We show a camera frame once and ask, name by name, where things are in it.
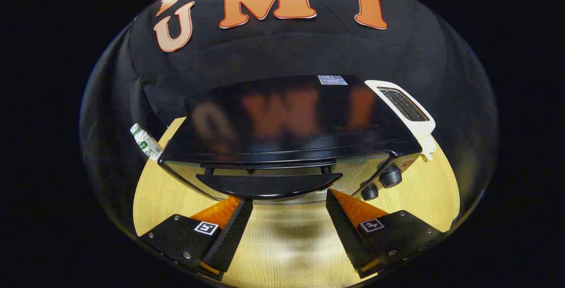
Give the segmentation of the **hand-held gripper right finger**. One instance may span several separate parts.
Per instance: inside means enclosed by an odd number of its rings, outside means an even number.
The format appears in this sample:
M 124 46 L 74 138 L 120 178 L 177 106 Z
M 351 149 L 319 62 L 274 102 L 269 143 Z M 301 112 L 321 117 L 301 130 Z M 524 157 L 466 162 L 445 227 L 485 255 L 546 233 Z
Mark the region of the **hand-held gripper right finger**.
M 407 210 L 388 213 L 336 189 L 327 190 L 326 209 L 361 279 L 399 266 L 444 234 Z

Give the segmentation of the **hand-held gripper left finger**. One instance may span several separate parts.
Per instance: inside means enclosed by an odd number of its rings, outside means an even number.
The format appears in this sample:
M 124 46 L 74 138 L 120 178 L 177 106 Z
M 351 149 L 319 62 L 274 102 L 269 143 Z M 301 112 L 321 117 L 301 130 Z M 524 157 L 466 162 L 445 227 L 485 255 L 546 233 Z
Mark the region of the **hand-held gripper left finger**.
M 141 235 L 141 240 L 182 270 L 221 281 L 253 210 L 253 201 L 230 196 L 190 217 L 179 213 Z

